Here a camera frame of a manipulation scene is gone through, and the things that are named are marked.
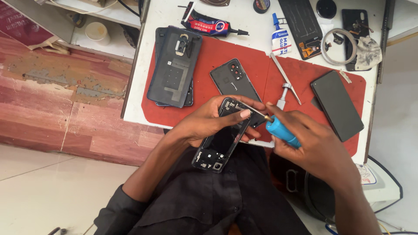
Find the red mat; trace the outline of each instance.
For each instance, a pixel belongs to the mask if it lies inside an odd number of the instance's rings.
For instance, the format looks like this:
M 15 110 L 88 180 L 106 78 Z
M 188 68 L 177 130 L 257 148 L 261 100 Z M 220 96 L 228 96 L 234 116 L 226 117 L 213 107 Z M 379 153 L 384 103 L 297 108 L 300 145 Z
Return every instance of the red mat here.
M 153 51 L 153 54 L 150 56 L 152 58 L 141 106 L 145 118 L 151 123 L 175 126 L 180 120 L 196 110 L 211 97 L 219 95 L 220 93 L 213 83 L 209 72 L 232 58 L 237 58 L 241 62 L 242 67 L 245 69 L 255 90 L 264 103 L 270 101 L 275 104 L 283 92 L 282 85 L 285 80 L 274 64 L 274 61 L 269 56 L 266 56 L 265 52 L 204 36 L 199 58 L 193 73 L 193 105 L 181 109 L 175 107 L 159 107 L 155 105 L 154 101 L 148 100 L 146 97 L 155 69 L 155 52 Z M 311 89 L 310 82 L 332 69 L 292 58 L 276 58 L 283 67 L 302 103 L 302 105 L 299 105 L 293 94 L 289 92 L 286 95 L 284 110 L 299 110 L 308 114 L 316 121 L 329 125 L 325 114 L 311 104 L 314 93 Z M 340 78 L 361 117 L 366 81 L 359 75 L 346 74 L 352 80 L 351 84 L 348 84 L 342 76 Z M 271 135 L 265 129 L 265 125 L 261 125 L 258 131 L 262 136 L 257 140 L 271 141 Z M 358 140 L 359 134 L 356 134 L 344 142 L 344 146 L 351 156 L 357 152 Z

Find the black glue tube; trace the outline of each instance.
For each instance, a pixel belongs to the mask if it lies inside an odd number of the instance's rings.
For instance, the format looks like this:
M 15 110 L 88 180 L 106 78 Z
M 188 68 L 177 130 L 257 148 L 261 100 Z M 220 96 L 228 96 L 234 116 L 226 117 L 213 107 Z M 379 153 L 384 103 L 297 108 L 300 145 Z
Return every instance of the black glue tube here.
M 195 2 L 189 2 L 186 11 L 184 12 L 181 24 L 192 30 L 193 32 L 207 35 L 226 37 L 229 33 L 236 33 L 238 35 L 248 35 L 247 31 L 235 30 L 231 28 L 231 23 L 224 20 L 218 20 L 206 15 L 197 13 L 194 10 Z

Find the hand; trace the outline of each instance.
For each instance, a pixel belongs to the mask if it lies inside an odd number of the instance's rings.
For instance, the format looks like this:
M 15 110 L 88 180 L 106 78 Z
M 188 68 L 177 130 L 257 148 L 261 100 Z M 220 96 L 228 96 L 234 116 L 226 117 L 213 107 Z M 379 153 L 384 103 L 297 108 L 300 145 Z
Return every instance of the hand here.
M 216 134 L 224 127 L 240 123 L 250 116 L 250 110 L 243 110 L 225 117 L 219 117 L 219 107 L 226 97 L 231 97 L 236 100 L 243 101 L 247 105 L 260 110 L 261 112 L 267 113 L 263 103 L 252 100 L 245 96 L 219 95 L 212 97 L 199 109 L 186 116 L 170 132 L 176 133 L 178 136 L 185 138 L 191 146 L 199 147 L 204 138 Z M 246 133 L 252 135 L 255 138 L 261 136 L 260 133 L 258 133 L 252 127 L 248 127 Z M 243 135 L 241 140 L 248 142 L 250 138 L 247 135 Z
M 360 185 L 360 174 L 334 131 L 299 111 L 284 112 L 267 102 L 266 107 L 301 143 L 299 149 L 272 135 L 274 152 L 324 180 L 335 189 L 351 183 Z

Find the white glue bottle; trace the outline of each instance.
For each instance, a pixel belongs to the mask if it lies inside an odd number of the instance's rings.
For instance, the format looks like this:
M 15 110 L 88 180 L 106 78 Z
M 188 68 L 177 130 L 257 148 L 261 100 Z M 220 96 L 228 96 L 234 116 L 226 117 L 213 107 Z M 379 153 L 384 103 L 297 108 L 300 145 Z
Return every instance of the white glue bottle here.
M 289 34 L 285 28 L 279 27 L 279 20 L 276 13 L 273 13 L 273 23 L 276 26 L 276 31 L 271 35 L 272 47 L 271 50 L 275 56 L 283 55 L 292 51 Z

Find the screwdriver handle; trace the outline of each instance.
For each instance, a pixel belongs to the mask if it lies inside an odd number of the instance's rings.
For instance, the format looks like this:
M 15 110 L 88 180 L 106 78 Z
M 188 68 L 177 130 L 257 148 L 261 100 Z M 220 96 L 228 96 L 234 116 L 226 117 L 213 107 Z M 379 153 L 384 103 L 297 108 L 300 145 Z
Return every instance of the screwdriver handle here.
M 274 119 L 273 123 L 267 121 L 265 128 L 267 129 L 270 134 L 274 135 L 275 137 L 286 141 L 290 146 L 294 148 L 299 148 L 301 143 L 298 141 L 295 135 L 293 135 L 286 127 L 283 125 L 277 117 L 274 115 L 271 116 Z

